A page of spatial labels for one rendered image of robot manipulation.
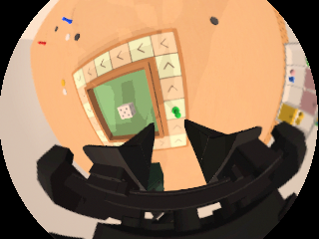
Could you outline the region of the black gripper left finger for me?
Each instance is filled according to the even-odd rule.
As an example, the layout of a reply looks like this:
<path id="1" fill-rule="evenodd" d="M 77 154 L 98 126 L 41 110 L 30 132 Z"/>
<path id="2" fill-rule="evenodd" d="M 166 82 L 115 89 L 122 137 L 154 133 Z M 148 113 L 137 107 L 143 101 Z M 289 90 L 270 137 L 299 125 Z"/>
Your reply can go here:
<path id="1" fill-rule="evenodd" d="M 155 124 L 151 122 L 120 146 L 84 144 L 83 151 L 92 163 L 123 167 L 141 190 L 148 191 L 149 178 L 151 178 L 149 171 L 155 151 L 153 144 L 155 144 Z"/>

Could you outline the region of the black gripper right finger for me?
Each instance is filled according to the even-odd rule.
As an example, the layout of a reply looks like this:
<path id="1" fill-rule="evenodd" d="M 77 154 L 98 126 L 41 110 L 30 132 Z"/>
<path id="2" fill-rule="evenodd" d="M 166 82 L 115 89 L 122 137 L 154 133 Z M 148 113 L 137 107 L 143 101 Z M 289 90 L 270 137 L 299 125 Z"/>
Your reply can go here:
<path id="1" fill-rule="evenodd" d="M 191 119 L 184 119 L 183 127 L 206 183 L 218 180 L 216 176 L 230 159 L 236 146 L 259 138 L 263 131 L 263 126 L 256 126 L 224 134 Z"/>

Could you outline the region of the white die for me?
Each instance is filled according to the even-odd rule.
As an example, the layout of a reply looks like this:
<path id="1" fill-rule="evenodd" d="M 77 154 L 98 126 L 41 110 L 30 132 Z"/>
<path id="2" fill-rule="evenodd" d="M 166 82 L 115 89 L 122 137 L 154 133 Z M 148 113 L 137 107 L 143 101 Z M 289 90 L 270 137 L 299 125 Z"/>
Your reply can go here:
<path id="1" fill-rule="evenodd" d="M 133 103 L 122 104 L 117 109 L 119 109 L 121 119 L 132 119 L 136 114 L 135 105 L 133 105 Z"/>

